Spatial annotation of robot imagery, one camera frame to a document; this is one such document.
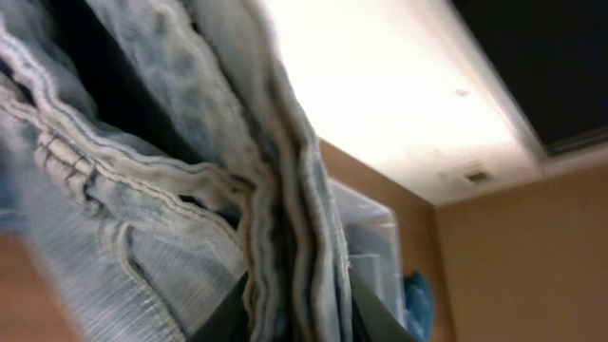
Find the light washed jeans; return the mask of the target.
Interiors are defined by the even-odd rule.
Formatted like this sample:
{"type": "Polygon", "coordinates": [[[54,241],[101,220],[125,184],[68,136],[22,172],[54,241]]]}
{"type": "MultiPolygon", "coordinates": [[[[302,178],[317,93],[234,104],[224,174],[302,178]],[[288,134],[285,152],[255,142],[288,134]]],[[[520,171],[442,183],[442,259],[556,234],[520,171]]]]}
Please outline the light washed jeans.
{"type": "Polygon", "coordinates": [[[14,202],[88,341],[349,341],[345,236],[257,1],[5,1],[14,202]]]}

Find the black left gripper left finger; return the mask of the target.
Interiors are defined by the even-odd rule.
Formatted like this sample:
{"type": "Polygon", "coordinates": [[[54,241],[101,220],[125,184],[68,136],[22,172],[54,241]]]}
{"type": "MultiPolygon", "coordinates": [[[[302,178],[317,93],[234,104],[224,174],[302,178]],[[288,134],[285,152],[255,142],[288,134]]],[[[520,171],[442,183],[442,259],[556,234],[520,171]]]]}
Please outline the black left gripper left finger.
{"type": "Polygon", "coordinates": [[[205,323],[187,339],[187,342],[249,341],[249,317],[242,299],[247,280],[248,275],[244,274],[205,323]]]}

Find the teal blue taped sweater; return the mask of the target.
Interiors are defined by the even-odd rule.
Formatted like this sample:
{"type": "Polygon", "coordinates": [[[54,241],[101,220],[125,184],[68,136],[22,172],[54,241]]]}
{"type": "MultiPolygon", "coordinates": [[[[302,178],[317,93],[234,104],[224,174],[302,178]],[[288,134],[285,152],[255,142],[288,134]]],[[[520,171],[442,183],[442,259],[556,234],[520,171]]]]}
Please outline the teal blue taped sweater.
{"type": "Polygon", "coordinates": [[[429,342],[435,318],[434,295],[426,278],[418,271],[403,278],[407,330],[418,342],[429,342]]]}

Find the clear plastic storage bin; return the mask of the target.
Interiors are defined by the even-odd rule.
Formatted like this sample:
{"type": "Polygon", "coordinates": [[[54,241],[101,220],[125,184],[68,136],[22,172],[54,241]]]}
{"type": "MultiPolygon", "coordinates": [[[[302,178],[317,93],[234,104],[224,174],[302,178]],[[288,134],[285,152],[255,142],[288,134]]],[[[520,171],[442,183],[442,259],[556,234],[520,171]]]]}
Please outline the clear plastic storage bin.
{"type": "Polygon", "coordinates": [[[399,324],[407,324],[398,223],[393,211],[336,180],[330,185],[353,271],[399,324]]]}

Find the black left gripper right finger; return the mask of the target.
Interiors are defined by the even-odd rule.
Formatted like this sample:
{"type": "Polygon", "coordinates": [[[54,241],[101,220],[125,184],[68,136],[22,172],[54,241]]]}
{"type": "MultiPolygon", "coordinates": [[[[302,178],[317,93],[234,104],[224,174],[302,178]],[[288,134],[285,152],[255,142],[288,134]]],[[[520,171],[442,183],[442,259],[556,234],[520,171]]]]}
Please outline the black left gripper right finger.
{"type": "Polygon", "coordinates": [[[354,342],[415,342],[359,276],[350,282],[354,342]]]}

